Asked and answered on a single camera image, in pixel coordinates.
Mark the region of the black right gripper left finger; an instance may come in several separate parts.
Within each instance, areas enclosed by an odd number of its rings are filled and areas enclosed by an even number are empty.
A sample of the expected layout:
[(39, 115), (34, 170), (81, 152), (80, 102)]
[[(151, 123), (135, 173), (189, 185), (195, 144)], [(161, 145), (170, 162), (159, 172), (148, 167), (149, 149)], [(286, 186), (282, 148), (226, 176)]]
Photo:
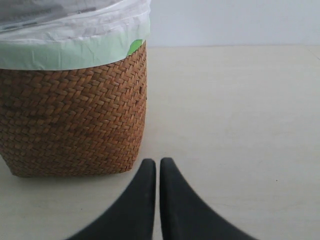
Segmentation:
[(151, 240), (156, 202), (156, 164), (144, 159), (120, 197), (70, 240)]

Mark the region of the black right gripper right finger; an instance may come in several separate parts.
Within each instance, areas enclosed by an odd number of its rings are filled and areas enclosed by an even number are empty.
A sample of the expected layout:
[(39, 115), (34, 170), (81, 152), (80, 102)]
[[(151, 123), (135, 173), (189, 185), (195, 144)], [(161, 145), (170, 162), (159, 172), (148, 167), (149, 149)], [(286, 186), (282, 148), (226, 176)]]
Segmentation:
[(169, 157), (160, 161), (159, 210), (164, 240), (254, 239), (211, 209)]

